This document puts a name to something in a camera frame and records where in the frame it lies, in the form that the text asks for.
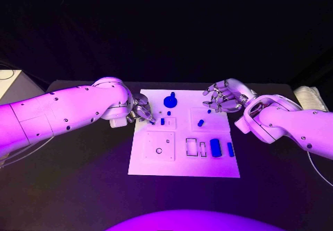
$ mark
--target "blue rectangular block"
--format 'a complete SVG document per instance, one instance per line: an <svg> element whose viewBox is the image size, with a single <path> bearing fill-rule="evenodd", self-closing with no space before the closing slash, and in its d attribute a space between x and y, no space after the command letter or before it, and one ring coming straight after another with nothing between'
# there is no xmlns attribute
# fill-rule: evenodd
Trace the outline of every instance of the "blue rectangular block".
<svg viewBox="0 0 333 231"><path fill-rule="evenodd" d="M211 139L210 140L210 150L211 150L211 156L213 157L220 157L221 156L218 139Z"/></svg>
<svg viewBox="0 0 333 231"><path fill-rule="evenodd" d="M229 156L233 157L233 149L231 149L231 143L227 143L227 150L229 150Z"/></svg>

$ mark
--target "black table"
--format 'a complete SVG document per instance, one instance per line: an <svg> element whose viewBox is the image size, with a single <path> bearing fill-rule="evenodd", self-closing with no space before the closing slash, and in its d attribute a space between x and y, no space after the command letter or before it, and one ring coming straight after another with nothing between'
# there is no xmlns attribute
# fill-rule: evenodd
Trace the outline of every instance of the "black table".
<svg viewBox="0 0 333 231"><path fill-rule="evenodd" d="M48 91L83 84L90 82L56 81ZM138 92L203 90L208 84L125 85ZM296 101L288 85L247 86L257 94L280 94ZM133 123L110 129L100 119L54 137L30 157L0 169L0 229L97 231L141 214L200 209L286 230L331 230L333 188L306 153L285 137L265 144L252 134L243 135L233 126L239 116L227 114L239 179L128 176Z"/></svg>

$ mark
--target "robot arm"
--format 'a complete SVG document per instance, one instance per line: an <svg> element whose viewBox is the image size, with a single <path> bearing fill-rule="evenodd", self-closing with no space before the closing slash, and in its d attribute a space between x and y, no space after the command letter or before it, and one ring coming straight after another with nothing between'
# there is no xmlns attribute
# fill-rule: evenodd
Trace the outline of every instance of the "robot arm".
<svg viewBox="0 0 333 231"><path fill-rule="evenodd" d="M252 132L265 143L286 136L302 150L333 159L333 113L302 110L279 95L257 96L234 79L211 85L203 95L210 91L211 101L203 102L203 105L216 112L234 112L244 107L243 115L234 122L243 133Z"/></svg>
<svg viewBox="0 0 333 231"><path fill-rule="evenodd" d="M0 106L0 156L12 150L90 124L99 118L110 127L133 118L154 122L148 99L131 95L122 81L106 77L79 86Z"/></svg>

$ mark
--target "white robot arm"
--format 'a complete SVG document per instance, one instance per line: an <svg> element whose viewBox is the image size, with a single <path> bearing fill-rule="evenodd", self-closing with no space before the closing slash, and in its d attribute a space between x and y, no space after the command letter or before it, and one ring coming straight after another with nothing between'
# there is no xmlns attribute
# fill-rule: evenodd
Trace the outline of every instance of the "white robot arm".
<svg viewBox="0 0 333 231"><path fill-rule="evenodd" d="M243 133L252 132L265 143L286 136L302 150L333 159L333 113L302 110L279 95L257 96L231 78L214 83L203 95L208 92L213 92L211 99L203 105L216 112L236 112L244 107L243 115L234 122Z"/></svg>
<svg viewBox="0 0 333 231"><path fill-rule="evenodd" d="M0 105L0 116L0 157L99 118L109 120L112 128L125 126L135 118L154 122L146 97L132 95L113 77L99 79L92 86L77 86Z"/></svg>

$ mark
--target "black curtain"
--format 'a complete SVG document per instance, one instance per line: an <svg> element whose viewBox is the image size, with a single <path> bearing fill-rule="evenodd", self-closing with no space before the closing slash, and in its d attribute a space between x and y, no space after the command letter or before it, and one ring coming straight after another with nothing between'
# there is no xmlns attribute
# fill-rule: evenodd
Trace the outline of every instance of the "black curtain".
<svg viewBox="0 0 333 231"><path fill-rule="evenodd" d="M319 86L331 96L333 9L324 1L2 2L0 63L56 79Z"/></svg>

